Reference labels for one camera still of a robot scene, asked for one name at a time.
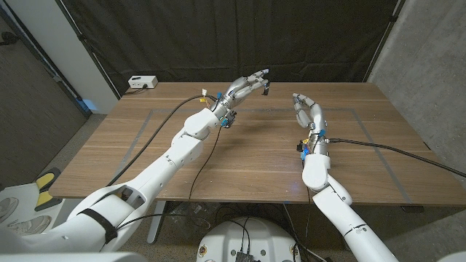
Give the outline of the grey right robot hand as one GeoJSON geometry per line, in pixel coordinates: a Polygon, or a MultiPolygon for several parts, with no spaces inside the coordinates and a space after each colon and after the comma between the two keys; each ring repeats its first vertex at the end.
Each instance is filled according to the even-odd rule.
{"type": "Polygon", "coordinates": [[[293,93],[296,119],[299,125],[309,130],[307,144],[309,154],[327,156],[328,149],[325,142],[327,121],[321,106],[305,95],[293,93]]]}

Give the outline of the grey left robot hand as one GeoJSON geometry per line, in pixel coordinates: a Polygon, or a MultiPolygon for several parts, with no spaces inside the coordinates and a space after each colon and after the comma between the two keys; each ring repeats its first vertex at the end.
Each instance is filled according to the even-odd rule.
{"type": "Polygon", "coordinates": [[[263,76],[269,73],[269,69],[257,71],[250,76],[242,76],[233,81],[224,95],[221,97],[217,106],[214,106],[212,112],[220,119],[230,112],[234,107],[241,104],[249,94],[254,90],[264,89],[262,95],[269,93],[269,81],[263,76]]]}

